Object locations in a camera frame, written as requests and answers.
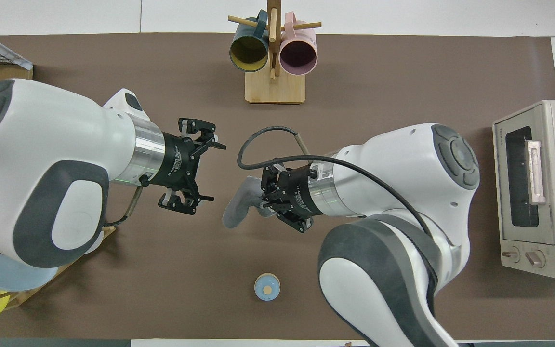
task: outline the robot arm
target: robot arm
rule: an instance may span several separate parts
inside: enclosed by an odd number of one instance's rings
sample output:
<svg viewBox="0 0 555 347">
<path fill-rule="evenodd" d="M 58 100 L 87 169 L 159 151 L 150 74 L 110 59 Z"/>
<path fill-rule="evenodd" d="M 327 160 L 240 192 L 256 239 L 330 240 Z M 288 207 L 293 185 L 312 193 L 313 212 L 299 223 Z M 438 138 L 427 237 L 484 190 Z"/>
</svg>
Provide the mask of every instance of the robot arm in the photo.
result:
<svg viewBox="0 0 555 347">
<path fill-rule="evenodd" d="M 35 81 L 0 82 L 0 253 L 35 267 L 76 260 L 102 228 L 109 182 L 167 187 L 159 206 L 194 214 L 213 199 L 194 182 L 200 155 L 225 147 L 212 123 L 180 119 L 179 129 L 161 132 L 128 90 L 101 107 Z"/>
<path fill-rule="evenodd" d="M 312 162 L 284 167 L 295 160 Z M 468 259 L 467 217 L 479 173 L 474 153 L 454 130 L 421 124 L 326 157 L 239 164 L 264 168 L 264 208 L 295 230 L 305 232 L 314 215 L 363 218 L 327 235 L 318 277 L 327 302 L 368 342 L 456 346 L 434 319 L 433 298 Z M 244 215 L 248 206 L 233 202 L 238 205 L 227 211 Z"/>
</svg>

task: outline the small blue disc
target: small blue disc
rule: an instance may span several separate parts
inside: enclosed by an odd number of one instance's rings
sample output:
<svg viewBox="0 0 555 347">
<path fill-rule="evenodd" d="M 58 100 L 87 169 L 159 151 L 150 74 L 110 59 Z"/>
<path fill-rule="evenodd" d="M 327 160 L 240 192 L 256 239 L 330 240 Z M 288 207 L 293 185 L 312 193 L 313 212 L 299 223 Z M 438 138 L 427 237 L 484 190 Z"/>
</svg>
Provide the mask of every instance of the small blue disc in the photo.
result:
<svg viewBox="0 0 555 347">
<path fill-rule="evenodd" d="M 280 284 L 274 274 L 262 274 L 254 283 L 254 292 L 260 300 L 271 301 L 279 295 Z"/>
</svg>

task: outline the light blue plate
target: light blue plate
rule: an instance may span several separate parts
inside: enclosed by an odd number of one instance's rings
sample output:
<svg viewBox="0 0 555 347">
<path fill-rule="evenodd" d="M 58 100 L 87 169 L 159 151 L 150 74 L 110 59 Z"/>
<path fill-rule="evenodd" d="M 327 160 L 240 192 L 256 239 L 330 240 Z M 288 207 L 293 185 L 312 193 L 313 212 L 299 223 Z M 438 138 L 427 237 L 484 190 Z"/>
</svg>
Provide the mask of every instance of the light blue plate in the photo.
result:
<svg viewBox="0 0 555 347">
<path fill-rule="evenodd" d="M 0 254 L 0 290 L 22 292 L 35 289 L 52 280 L 56 273 L 56 267 L 33 267 Z"/>
<path fill-rule="evenodd" d="M 279 295 L 280 284 L 274 274 L 262 274 L 254 283 L 254 292 L 260 300 L 271 301 Z"/>
</svg>

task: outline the blue mug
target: blue mug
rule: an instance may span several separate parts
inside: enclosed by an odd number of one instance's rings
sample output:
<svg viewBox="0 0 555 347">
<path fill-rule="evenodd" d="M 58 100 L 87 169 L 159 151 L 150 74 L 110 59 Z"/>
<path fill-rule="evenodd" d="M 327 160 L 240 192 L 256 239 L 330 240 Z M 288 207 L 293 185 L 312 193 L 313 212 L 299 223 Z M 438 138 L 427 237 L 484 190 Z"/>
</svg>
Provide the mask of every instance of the blue mug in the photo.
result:
<svg viewBox="0 0 555 347">
<path fill-rule="evenodd" d="M 267 26 L 267 11 L 260 10 L 258 17 L 247 18 L 258 23 L 256 27 L 239 24 L 233 43 L 231 43 L 230 57 L 233 64 L 245 72 L 255 72 L 267 64 L 269 60 L 269 31 Z"/>
</svg>

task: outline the wooden mug holder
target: wooden mug holder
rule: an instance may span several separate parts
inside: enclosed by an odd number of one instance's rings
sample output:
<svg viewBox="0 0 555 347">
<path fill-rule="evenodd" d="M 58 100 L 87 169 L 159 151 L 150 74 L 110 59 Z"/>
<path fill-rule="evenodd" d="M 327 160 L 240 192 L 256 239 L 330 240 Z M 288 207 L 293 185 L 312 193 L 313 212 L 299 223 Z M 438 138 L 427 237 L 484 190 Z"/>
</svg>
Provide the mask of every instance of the wooden mug holder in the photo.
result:
<svg viewBox="0 0 555 347">
<path fill-rule="evenodd" d="M 280 73 L 278 62 L 279 47 L 284 27 L 280 26 L 282 1 L 267 0 L 269 22 L 269 59 L 267 64 L 256 72 L 245 73 L 245 101 L 253 104 L 301 104 L 305 101 L 305 75 L 297 76 Z M 231 22 L 256 27 L 256 22 L 228 16 Z M 295 29 L 320 28 L 321 22 L 301 24 Z"/>
</svg>

